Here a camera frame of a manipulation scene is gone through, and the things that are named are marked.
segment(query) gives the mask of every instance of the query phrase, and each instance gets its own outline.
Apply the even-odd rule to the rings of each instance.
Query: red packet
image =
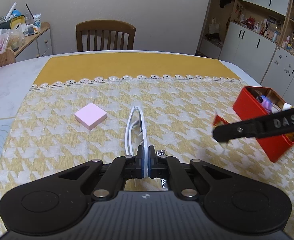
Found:
[[[229,124],[229,122],[227,122],[225,119],[223,119],[222,117],[220,117],[218,114],[216,114],[214,122],[213,122],[213,128],[215,128],[216,126],[219,125],[225,125],[225,124]],[[227,143],[219,143],[221,147],[223,147],[224,149],[227,147]]]

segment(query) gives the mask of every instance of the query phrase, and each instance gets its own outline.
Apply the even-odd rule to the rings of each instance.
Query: pink block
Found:
[[[88,130],[92,130],[107,117],[107,112],[93,103],[88,104],[75,113],[75,118]]]

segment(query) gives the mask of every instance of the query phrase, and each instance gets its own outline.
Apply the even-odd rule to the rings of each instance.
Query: table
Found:
[[[94,53],[115,53],[115,52],[82,52],[71,53],[66,55],[94,54]],[[2,132],[0,140],[0,154],[4,143],[4,138],[9,132],[9,127],[13,121],[19,106],[21,105],[29,88],[33,84],[35,78],[40,73],[44,65],[51,57],[31,59],[24,62],[7,65],[0,68],[0,132]],[[251,77],[237,66],[222,62],[227,68],[232,70],[237,76],[251,86],[259,86]]]

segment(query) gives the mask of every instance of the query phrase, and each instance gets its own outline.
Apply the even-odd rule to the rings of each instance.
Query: silver rivet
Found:
[[[197,195],[197,191],[192,188],[183,189],[181,193],[185,197],[195,197]]]
[[[109,195],[109,191],[105,189],[97,189],[94,191],[93,195],[95,197],[107,197]]]

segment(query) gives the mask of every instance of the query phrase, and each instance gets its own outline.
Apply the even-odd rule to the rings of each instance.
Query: open red box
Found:
[[[234,111],[242,121],[268,115],[256,100],[257,92],[268,97],[279,108],[283,108],[285,101],[271,88],[246,86],[242,88],[233,105]],[[276,162],[294,144],[294,137],[291,140],[284,134],[256,140],[272,162]]]

